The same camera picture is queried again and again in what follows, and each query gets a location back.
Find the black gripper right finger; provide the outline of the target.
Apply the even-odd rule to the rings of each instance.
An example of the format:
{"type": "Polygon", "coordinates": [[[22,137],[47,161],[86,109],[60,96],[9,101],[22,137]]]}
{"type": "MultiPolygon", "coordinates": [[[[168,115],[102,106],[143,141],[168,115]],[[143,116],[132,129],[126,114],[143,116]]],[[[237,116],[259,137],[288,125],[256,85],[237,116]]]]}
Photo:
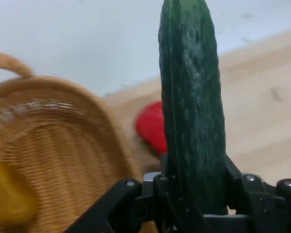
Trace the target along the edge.
{"type": "Polygon", "coordinates": [[[245,215],[251,233],[291,233],[291,179],[275,186],[261,176],[241,173],[227,156],[226,201],[237,215],[245,215]]]}

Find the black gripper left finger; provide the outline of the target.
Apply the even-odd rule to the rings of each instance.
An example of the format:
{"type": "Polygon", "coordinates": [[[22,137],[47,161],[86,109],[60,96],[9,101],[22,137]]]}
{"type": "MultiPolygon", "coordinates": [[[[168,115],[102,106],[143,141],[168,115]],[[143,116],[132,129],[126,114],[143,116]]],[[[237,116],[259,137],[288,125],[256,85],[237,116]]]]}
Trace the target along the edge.
{"type": "Polygon", "coordinates": [[[65,232],[137,233],[143,223],[154,221],[160,233],[207,233],[205,218],[179,190],[176,167],[166,153],[161,168],[148,181],[118,181],[65,232]]]}

